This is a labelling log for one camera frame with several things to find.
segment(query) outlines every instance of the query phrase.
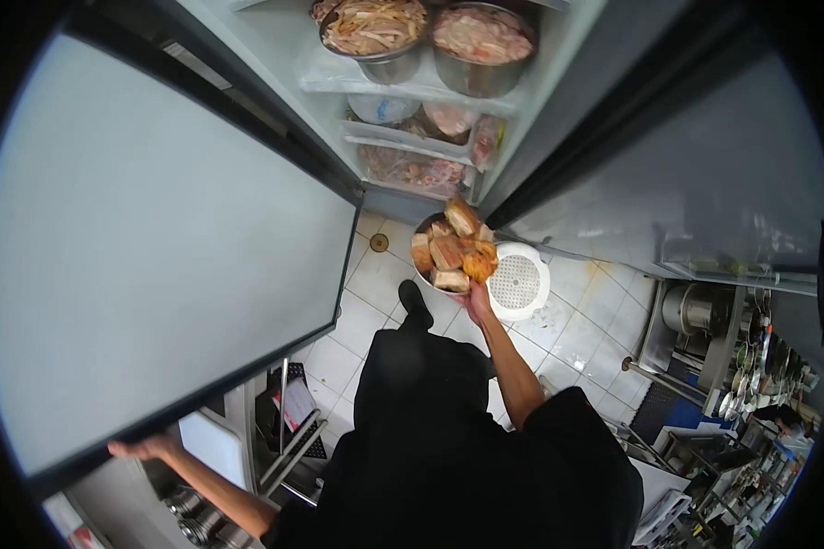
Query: hand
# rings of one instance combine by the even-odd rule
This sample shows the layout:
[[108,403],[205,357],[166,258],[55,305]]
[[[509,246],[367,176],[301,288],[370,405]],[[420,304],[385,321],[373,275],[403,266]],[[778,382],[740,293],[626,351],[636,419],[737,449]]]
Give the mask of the hand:
[[470,281],[470,293],[466,295],[451,295],[454,301],[461,303],[470,315],[470,320],[476,326],[482,328],[484,321],[494,317],[491,310],[491,298],[488,296],[488,288],[475,280]]
[[178,449],[175,440],[166,434],[153,435],[132,445],[118,440],[107,443],[107,450],[114,456],[132,456],[140,459],[161,459]]

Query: refrigerator shelf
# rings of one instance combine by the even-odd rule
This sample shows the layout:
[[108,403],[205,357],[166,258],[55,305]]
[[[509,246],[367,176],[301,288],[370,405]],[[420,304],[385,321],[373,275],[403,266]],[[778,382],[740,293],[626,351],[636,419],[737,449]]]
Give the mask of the refrigerator shelf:
[[526,107],[529,100],[526,87],[528,73],[522,75],[518,85],[502,97],[468,97],[449,90],[437,75],[433,52],[427,45],[422,46],[418,72],[406,82],[390,85],[367,79],[355,60],[332,54],[319,43],[314,43],[314,48],[304,59],[306,62],[298,65],[298,85],[304,92],[371,93],[462,104],[480,113],[502,118],[512,118]]
[[435,156],[437,158],[472,166],[470,154],[473,144],[472,136],[476,130],[475,125],[473,125],[470,132],[471,138],[465,145],[453,145],[445,141],[440,141],[439,139],[418,137],[403,130],[378,126],[376,124],[367,124],[365,122],[355,122],[352,120],[340,120],[339,124],[342,126],[342,138],[350,143],[399,148],[400,150]]

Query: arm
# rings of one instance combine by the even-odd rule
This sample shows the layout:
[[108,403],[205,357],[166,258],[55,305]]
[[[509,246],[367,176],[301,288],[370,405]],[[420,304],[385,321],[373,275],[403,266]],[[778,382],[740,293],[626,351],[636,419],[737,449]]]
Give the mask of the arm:
[[114,456],[161,459],[199,494],[254,538],[260,539],[269,531],[271,522],[277,514],[268,503],[219,476],[167,435],[151,436],[136,445],[113,441],[107,445],[107,449]]
[[510,415],[510,421],[516,429],[521,431],[528,414],[545,401],[537,376],[519,356],[504,326],[494,316],[488,289],[484,285],[471,280],[470,293],[452,299],[462,303],[470,315],[470,320],[479,326],[485,335],[507,414]]

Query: bowl of raw meat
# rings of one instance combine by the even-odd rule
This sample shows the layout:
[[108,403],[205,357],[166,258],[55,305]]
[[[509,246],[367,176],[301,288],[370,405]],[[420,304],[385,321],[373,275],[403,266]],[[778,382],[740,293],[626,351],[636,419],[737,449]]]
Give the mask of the bowl of raw meat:
[[418,276],[449,295],[470,292],[470,280],[485,284],[498,264],[494,233],[461,197],[418,224],[409,255]]
[[427,25],[418,0],[344,0],[320,21],[320,42],[356,60],[373,82],[392,84],[418,71]]
[[439,79],[471,97],[515,88],[537,49],[537,36],[521,16],[485,2],[444,8],[429,36]]

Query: floor drain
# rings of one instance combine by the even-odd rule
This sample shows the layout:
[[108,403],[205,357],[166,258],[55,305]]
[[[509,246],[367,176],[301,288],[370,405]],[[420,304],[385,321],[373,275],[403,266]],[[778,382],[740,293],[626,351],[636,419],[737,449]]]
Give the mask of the floor drain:
[[369,239],[369,247],[372,248],[374,252],[381,253],[385,251],[387,249],[387,237],[378,233]]

